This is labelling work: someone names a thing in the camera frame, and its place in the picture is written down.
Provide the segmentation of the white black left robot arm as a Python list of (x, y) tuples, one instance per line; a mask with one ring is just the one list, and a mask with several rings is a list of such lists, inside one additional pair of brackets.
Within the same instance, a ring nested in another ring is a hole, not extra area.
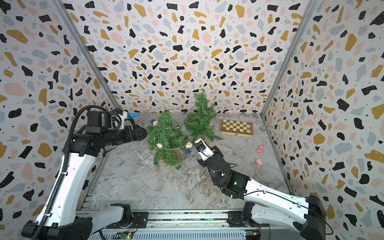
[(86, 240), (102, 229), (134, 224), (131, 207), (115, 204), (84, 217), (76, 214), (86, 177), (101, 150), (109, 146), (142, 141), (147, 130), (121, 109), (107, 111), (90, 105), (81, 108), (72, 121), (60, 171), (49, 198), (35, 222), (26, 224), (22, 236), (31, 240)]

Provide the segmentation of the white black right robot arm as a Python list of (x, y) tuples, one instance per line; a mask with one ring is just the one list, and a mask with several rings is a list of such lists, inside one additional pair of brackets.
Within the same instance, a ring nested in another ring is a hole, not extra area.
[(198, 162), (208, 169), (214, 185), (224, 195), (245, 201), (242, 220), (248, 225), (265, 220), (290, 227), (305, 240), (326, 239), (326, 213), (318, 197), (292, 196), (264, 186), (234, 171), (218, 153), (200, 156)]

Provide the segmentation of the green left christmas tree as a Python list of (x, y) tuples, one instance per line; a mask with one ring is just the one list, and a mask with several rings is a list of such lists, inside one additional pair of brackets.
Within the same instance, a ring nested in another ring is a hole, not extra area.
[(184, 159), (177, 156), (175, 151), (185, 151), (188, 143), (188, 136), (168, 110), (148, 127), (148, 144), (150, 150), (155, 152), (154, 165), (163, 162), (169, 166), (177, 166)]

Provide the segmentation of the green christmas tree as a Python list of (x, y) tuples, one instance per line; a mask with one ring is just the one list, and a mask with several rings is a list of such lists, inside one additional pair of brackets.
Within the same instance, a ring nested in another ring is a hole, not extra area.
[(194, 140), (205, 137), (210, 141), (220, 141), (223, 138), (215, 134), (215, 126), (212, 120), (217, 117), (215, 105), (210, 104), (205, 90), (194, 94), (195, 108), (197, 112), (189, 113), (184, 121), (187, 131)]
[(163, 162), (169, 166), (177, 166), (184, 159), (177, 156), (175, 151), (185, 151), (188, 143), (188, 136), (168, 110), (148, 127), (148, 144), (150, 150), (155, 152), (154, 165)]

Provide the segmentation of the green right christmas tree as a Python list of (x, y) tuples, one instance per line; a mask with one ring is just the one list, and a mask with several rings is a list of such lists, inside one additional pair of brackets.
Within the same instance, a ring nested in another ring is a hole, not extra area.
[(220, 141), (223, 138), (215, 134), (215, 126), (212, 120), (217, 117), (215, 105), (210, 104), (205, 90), (194, 94), (195, 108), (197, 112), (189, 113), (184, 121), (187, 131), (194, 140), (205, 137), (210, 141)]

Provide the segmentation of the blue toy microphone on stand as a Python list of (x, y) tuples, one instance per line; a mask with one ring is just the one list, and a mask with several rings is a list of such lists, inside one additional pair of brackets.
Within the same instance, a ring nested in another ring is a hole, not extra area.
[(140, 115), (140, 113), (132, 113), (132, 114), (128, 114), (125, 118), (125, 120), (130, 120), (130, 119), (133, 119), (135, 117), (138, 117)]

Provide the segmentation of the wooden chess board box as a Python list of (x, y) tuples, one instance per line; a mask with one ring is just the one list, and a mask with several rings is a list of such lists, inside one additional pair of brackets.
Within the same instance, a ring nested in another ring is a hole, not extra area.
[(221, 120), (220, 133), (224, 135), (252, 138), (253, 123), (234, 120)]

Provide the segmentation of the pink small toy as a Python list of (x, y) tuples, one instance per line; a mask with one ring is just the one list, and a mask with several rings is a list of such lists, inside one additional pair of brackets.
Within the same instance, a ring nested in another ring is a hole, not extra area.
[(261, 166), (263, 164), (262, 159), (256, 159), (255, 162), (257, 165)]

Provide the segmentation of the pink pig toy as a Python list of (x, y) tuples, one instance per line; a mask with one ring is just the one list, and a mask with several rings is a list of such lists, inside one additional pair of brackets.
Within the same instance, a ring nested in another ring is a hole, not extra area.
[(261, 146), (258, 147), (258, 149), (257, 149), (257, 153), (258, 153), (259, 155), (261, 155), (263, 152), (264, 152), (264, 146), (261, 145)]

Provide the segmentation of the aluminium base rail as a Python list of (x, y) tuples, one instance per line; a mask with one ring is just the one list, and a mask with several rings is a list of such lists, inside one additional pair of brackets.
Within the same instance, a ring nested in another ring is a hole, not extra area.
[(138, 210), (127, 227), (113, 223), (88, 240), (300, 240), (282, 224), (242, 223), (241, 210)]

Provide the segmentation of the metal left corner post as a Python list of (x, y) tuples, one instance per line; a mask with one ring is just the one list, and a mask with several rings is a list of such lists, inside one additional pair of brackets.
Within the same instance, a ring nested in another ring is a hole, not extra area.
[(63, 20), (64, 25), (68, 29), (69, 33), (73, 37), (73, 40), (77, 44), (81, 54), (83, 55), (85, 61), (89, 65), (91, 71), (93, 74), (95, 74), (97, 80), (99, 81), (101, 87), (103, 88), (106, 96), (108, 97), (112, 109), (119, 108), (119, 104), (117, 100), (115, 99), (114, 95), (112, 94), (111, 89), (108, 86), (108, 83), (105, 81), (103, 74), (101, 73), (100, 69), (98, 68), (97, 64), (95, 63), (92, 55), (90, 54), (90, 51), (87, 48), (87, 45), (84, 43), (84, 41), (81, 38), (81, 35), (79, 31), (76, 28), (76, 25), (74, 24), (73, 20), (70, 17), (70, 14), (67, 12), (63, 1), (56, 1), (53, 0), (52, 4), (58, 13), (59, 17)]

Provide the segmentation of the metal corner post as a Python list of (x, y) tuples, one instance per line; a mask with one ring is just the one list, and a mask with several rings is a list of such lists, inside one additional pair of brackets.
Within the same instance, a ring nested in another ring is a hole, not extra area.
[(108, 97), (112, 109), (119, 108), (119, 104), (117, 100), (115, 99), (114, 95), (112, 94), (111, 89), (108, 86), (108, 83), (105, 81), (103, 74), (101, 73), (100, 69), (98, 68), (97, 64), (95, 63), (92, 55), (90, 54), (90, 51), (87, 48), (87, 45), (84, 43), (84, 41), (81, 38), (81, 35), (79, 31), (76, 28), (76, 25), (74, 24), (73, 20), (70, 17), (70, 14), (67, 12), (63, 1), (56, 1), (53, 0), (52, 4), (58, 13), (59, 17), (63, 20), (64, 25), (68, 29), (69, 33), (73, 37), (73, 40), (77, 44), (81, 54), (83, 55), (85, 61), (89, 65), (91, 71), (93, 74), (95, 74), (97, 80), (99, 81), (101, 87), (103, 88), (106, 96)]
[(274, 95), (278, 91), (278, 87), (281, 84), (283, 77), (284, 77), (284, 75), (285, 75), (285, 73), (286, 73), (286, 71), (290, 65), (290, 62), (295, 55), (295, 52), (299, 46), (301, 39), (303, 38), (304, 32), (307, 28), (307, 25), (310, 21), (310, 18), (313, 15), (315, 8), (317, 7), (318, 3), (319, 3), (318, 0), (310, 0), (309, 1), (308, 5), (304, 11), (303, 18), (302, 18), (302, 20), (298, 26), (298, 30), (297, 30), (294, 38), (293, 38), (293, 41), (292, 41), (292, 43), (288, 49), (288, 52), (284, 58), (282, 66), (278, 72), (277, 79), (274, 82), (273, 86), (271, 87), (270, 94), (269, 94), (267, 101), (264, 105), (264, 108), (261, 112), (261, 117), (264, 117), (267, 114), (268, 108), (272, 105)]

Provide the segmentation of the metal right corner post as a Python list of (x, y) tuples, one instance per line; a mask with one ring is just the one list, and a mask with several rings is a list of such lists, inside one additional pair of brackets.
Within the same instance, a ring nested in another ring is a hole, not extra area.
[(267, 114), (268, 108), (272, 105), (274, 95), (278, 91), (278, 87), (281, 84), (283, 77), (284, 77), (284, 75), (285, 75), (285, 73), (286, 73), (286, 71), (290, 65), (290, 62), (295, 55), (295, 52), (299, 46), (301, 39), (303, 38), (304, 32), (307, 28), (307, 25), (310, 21), (310, 18), (313, 15), (315, 8), (317, 7), (318, 3), (319, 3), (318, 0), (310, 0), (309, 1), (308, 5), (304, 11), (303, 18), (302, 18), (302, 20), (298, 26), (298, 30), (297, 30), (294, 38), (293, 38), (293, 41), (292, 41), (292, 43), (288, 49), (288, 52), (284, 58), (282, 66), (278, 72), (277, 79), (274, 82), (273, 86), (271, 87), (270, 94), (269, 94), (267, 101), (264, 105), (264, 108), (261, 112), (261, 117), (264, 117)]

